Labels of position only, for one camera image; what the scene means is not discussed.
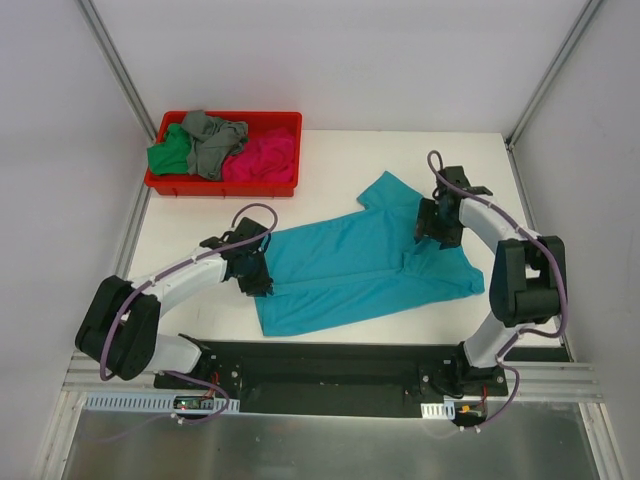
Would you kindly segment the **teal t shirt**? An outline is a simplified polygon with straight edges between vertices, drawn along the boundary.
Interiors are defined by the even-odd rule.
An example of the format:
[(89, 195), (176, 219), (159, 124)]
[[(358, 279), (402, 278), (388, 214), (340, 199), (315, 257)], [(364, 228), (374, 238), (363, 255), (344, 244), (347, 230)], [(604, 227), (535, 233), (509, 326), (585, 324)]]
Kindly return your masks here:
[(415, 241), (421, 198), (385, 172), (358, 196), (361, 211), (274, 233), (273, 292), (255, 301), (263, 334), (302, 335), (482, 294), (483, 273), (462, 248)]

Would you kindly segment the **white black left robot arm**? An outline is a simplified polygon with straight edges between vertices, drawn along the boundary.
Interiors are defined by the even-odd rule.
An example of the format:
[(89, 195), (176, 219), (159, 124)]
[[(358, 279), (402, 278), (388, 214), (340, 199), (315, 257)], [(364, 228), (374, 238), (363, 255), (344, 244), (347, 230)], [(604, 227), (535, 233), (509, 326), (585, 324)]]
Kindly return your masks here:
[(182, 334), (160, 334), (160, 320), (193, 295), (232, 278), (249, 297), (271, 294), (273, 280), (265, 259), (271, 233), (244, 217), (160, 271), (137, 280), (107, 277), (79, 327), (76, 348), (99, 363), (106, 380), (128, 381), (146, 370), (176, 370), (188, 388), (204, 387), (212, 369), (202, 358), (204, 347)]

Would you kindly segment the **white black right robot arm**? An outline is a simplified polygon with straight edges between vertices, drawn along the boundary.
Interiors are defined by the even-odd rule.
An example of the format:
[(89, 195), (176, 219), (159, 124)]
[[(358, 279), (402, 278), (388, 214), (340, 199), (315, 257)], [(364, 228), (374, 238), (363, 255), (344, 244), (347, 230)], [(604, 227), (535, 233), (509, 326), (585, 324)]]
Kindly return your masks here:
[(463, 231), (475, 233), (494, 254), (489, 286), (490, 313), (461, 344), (461, 359), (450, 369), (452, 387), (473, 394), (486, 381), (484, 369), (525, 334), (557, 339), (567, 325), (565, 246), (518, 224), (484, 186), (472, 186), (460, 166), (435, 174), (435, 198), (420, 201), (414, 239), (428, 238), (442, 249), (461, 245)]

